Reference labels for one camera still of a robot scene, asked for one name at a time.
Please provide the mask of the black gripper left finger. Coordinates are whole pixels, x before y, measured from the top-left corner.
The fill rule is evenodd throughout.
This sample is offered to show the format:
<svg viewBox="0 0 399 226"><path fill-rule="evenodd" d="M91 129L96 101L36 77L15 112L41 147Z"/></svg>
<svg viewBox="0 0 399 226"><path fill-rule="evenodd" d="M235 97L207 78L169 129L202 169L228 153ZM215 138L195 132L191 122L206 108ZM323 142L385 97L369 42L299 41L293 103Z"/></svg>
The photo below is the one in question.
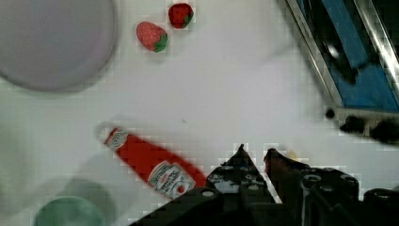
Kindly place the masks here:
<svg viewBox="0 0 399 226"><path fill-rule="evenodd" d="M228 160L213 169L207 176L206 185L232 196L239 193L241 186L262 186L266 194L271 196L272 203L281 203L268 177L252 161L245 144L240 144Z"/></svg>

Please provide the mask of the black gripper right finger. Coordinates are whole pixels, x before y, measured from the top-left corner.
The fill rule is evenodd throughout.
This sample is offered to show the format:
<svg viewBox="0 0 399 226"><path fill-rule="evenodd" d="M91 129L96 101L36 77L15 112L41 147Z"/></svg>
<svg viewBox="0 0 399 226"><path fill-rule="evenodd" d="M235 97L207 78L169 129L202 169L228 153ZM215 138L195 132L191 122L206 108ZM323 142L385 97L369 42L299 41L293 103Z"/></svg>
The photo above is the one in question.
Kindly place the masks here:
<svg viewBox="0 0 399 226"><path fill-rule="evenodd" d="M299 226L359 226L353 207L359 182L333 168L312 168L276 149L263 159L265 172Z"/></svg>

